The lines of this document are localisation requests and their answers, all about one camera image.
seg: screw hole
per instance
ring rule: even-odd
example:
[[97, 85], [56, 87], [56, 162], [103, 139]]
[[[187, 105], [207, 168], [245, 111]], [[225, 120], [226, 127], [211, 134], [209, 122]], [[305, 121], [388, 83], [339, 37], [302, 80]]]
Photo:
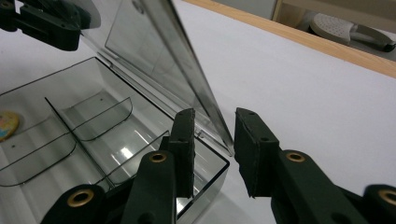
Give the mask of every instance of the screw hole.
[[350, 224], [350, 220], [346, 215], [341, 213], [333, 213], [332, 220], [335, 221], [337, 224]]
[[81, 201], [84, 201], [84, 200], [86, 200], [87, 198], [88, 198], [88, 193], [81, 193], [81, 194], [79, 194], [79, 195], [77, 195], [75, 198], [74, 198], [74, 201], [75, 202], [81, 202]]
[[305, 157], [300, 155], [299, 153], [296, 152], [290, 152], [288, 154], [286, 154], [286, 157], [290, 160], [290, 161], [296, 161], [296, 162], [303, 162], [305, 161]]
[[396, 191], [391, 189], [381, 189], [378, 194], [382, 200], [396, 206]]
[[166, 160], [166, 155], [162, 153], [157, 153], [149, 157], [152, 162], [162, 162]]
[[93, 194], [94, 193], [91, 189], [80, 189], [70, 195], [67, 199], [67, 204], [70, 207], [80, 207], [92, 200]]

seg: open lid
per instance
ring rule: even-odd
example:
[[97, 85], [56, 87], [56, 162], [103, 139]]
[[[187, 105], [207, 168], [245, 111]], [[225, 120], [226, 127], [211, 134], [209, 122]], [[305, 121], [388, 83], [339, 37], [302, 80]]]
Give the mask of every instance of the open lid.
[[196, 131], [214, 138], [233, 155], [233, 139], [172, 2], [92, 1], [101, 26], [83, 35], [99, 54], [154, 88], [169, 115], [194, 108]]

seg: wooden edge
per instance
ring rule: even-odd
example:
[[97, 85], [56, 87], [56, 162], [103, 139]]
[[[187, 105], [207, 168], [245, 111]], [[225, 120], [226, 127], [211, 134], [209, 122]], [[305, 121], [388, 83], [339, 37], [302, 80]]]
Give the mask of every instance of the wooden edge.
[[384, 59], [373, 54], [353, 49], [319, 36], [311, 35], [288, 26], [269, 21], [265, 18], [249, 14], [245, 11], [233, 7], [227, 7], [223, 4], [211, 0], [184, 0], [185, 2], [203, 7], [221, 15], [233, 18], [235, 20], [255, 26], [259, 29], [280, 35], [291, 41], [297, 42], [311, 49], [318, 50], [333, 57], [354, 63], [358, 66], [376, 71], [389, 77], [396, 78], [396, 62]]

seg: sticker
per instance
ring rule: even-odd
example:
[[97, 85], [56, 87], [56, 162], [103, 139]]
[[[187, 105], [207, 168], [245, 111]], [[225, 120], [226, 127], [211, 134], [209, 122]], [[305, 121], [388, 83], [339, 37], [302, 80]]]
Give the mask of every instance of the sticker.
[[0, 142], [9, 138], [18, 128], [20, 119], [11, 111], [0, 111]]

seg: white table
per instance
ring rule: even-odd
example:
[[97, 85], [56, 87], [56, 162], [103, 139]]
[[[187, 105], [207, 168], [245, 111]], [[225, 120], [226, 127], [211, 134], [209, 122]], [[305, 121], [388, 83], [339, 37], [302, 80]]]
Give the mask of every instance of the white table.
[[[310, 155], [337, 185], [362, 194], [396, 186], [396, 79], [176, 1], [231, 133], [234, 111], [261, 115], [283, 149]], [[0, 31], [0, 92], [82, 61]], [[196, 223], [275, 223], [270, 200], [249, 199], [233, 158], [224, 186]]]

